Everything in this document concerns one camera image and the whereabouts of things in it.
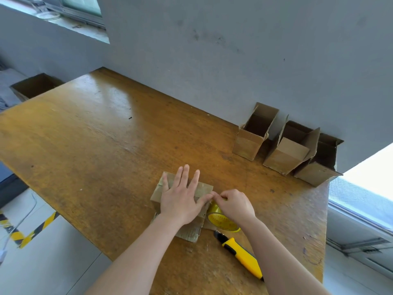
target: white tile floor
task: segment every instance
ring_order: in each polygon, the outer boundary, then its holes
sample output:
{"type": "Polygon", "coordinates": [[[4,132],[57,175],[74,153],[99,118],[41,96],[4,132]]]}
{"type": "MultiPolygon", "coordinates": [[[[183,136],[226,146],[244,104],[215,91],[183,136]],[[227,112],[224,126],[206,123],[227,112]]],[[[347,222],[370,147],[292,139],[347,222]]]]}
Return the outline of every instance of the white tile floor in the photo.
{"type": "MultiPolygon", "coordinates": [[[[26,190],[1,210],[12,224],[17,224],[32,208],[31,189],[26,190]]],[[[53,212],[34,193],[37,206],[19,227],[27,236],[53,212]]],[[[0,228],[0,247],[7,233],[0,228]]],[[[105,271],[111,261],[63,217],[59,216],[26,247],[13,241],[0,266],[1,295],[79,295],[105,271]]],[[[380,273],[346,258],[328,247],[325,258],[324,285],[333,294],[388,295],[393,281],[380,273]]]]}
{"type": "MultiPolygon", "coordinates": [[[[26,190],[1,210],[16,225],[33,207],[31,189],[26,190]]],[[[36,193],[37,205],[19,230],[27,236],[53,212],[36,193]]],[[[0,228],[0,247],[7,232],[0,228]]],[[[2,295],[78,295],[111,264],[90,241],[59,216],[26,247],[20,249],[10,240],[7,256],[0,266],[2,295]]]]}

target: cardboard box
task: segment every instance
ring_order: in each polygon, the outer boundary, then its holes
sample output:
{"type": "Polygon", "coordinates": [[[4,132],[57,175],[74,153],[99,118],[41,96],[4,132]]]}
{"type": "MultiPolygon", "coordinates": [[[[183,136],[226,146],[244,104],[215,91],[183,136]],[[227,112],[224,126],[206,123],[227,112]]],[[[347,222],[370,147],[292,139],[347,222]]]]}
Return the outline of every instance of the cardboard box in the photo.
{"type": "Polygon", "coordinates": [[[11,85],[10,89],[20,99],[20,101],[23,102],[52,90],[62,84],[64,84],[64,82],[56,79],[55,77],[51,77],[47,74],[37,74],[34,77],[29,77],[28,79],[24,79],[11,85]]]}
{"type": "Polygon", "coordinates": [[[263,165],[283,175],[289,174],[302,162],[314,157],[317,151],[320,128],[312,130],[293,121],[288,116],[263,165]]]}
{"type": "Polygon", "coordinates": [[[342,142],[344,141],[321,133],[316,155],[302,163],[295,170],[294,176],[315,187],[342,176],[336,171],[337,146],[342,142]]]}
{"type": "Polygon", "coordinates": [[[239,126],[232,152],[253,161],[279,109],[257,102],[247,122],[239,126]]]}
{"type": "MultiPolygon", "coordinates": [[[[173,180],[175,175],[172,173],[167,173],[167,176],[168,176],[168,185],[169,188],[171,188],[173,185],[173,180]]],[[[196,202],[200,197],[202,197],[207,193],[210,193],[212,190],[213,190],[213,186],[206,183],[198,182],[198,186],[196,187],[195,194],[194,194],[194,201],[196,202]]],[[[158,183],[156,189],[154,190],[150,198],[150,201],[153,204],[153,207],[157,215],[161,213],[161,195],[162,195],[162,177],[160,178],[160,182],[158,183]]],[[[200,230],[204,224],[206,212],[209,208],[209,205],[210,202],[207,202],[203,206],[198,216],[194,218],[194,220],[189,224],[182,226],[178,231],[178,233],[176,234],[176,236],[191,242],[196,242],[199,237],[200,230]]]]}

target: packing tape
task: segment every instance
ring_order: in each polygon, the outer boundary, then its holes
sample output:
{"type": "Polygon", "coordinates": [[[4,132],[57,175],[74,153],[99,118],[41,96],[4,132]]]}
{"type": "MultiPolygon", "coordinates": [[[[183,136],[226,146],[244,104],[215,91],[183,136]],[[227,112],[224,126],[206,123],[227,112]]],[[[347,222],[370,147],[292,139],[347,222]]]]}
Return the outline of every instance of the packing tape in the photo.
{"type": "Polygon", "coordinates": [[[221,209],[218,207],[216,202],[212,202],[210,204],[210,207],[208,209],[208,212],[206,213],[206,216],[208,217],[208,220],[217,228],[226,230],[226,231],[231,231],[231,232],[238,232],[240,231],[240,227],[235,224],[233,221],[231,221],[229,218],[227,218],[221,211],[221,209]]]}

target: window frame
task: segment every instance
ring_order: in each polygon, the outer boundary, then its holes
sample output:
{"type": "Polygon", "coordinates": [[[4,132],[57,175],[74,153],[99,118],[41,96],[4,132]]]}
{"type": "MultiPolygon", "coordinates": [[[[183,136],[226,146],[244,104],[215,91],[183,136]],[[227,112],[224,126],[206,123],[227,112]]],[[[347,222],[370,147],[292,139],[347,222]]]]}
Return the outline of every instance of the window frame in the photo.
{"type": "Polygon", "coordinates": [[[60,6],[57,4],[52,4],[50,2],[43,1],[43,0],[17,0],[17,1],[21,1],[24,3],[30,4],[35,8],[37,8],[37,6],[35,6],[35,4],[39,3],[39,1],[42,1],[45,4],[45,7],[49,10],[61,13],[65,17],[75,19],[79,22],[89,24],[92,26],[96,26],[101,29],[106,29],[105,24],[104,24],[104,20],[102,17],[94,15],[94,14],[90,14],[90,13],[87,13],[87,12],[84,12],[81,10],[67,7],[65,4],[63,4],[62,0],[57,0],[58,3],[61,4],[60,6]]]}

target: wood grain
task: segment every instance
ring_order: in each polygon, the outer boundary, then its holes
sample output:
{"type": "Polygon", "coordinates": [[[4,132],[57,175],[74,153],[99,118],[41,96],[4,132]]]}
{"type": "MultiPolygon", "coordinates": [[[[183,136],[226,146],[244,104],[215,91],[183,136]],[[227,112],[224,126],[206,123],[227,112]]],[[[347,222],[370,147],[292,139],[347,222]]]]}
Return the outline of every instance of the wood grain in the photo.
{"type": "MultiPolygon", "coordinates": [[[[111,260],[149,225],[164,170],[191,172],[220,193],[237,188],[319,280],[328,184],[313,188],[232,154],[238,126],[101,68],[0,114],[0,159],[111,260]]],[[[242,232],[229,234],[245,248],[242,232]]],[[[151,294],[267,294],[209,230],[175,238],[151,294]]]]}

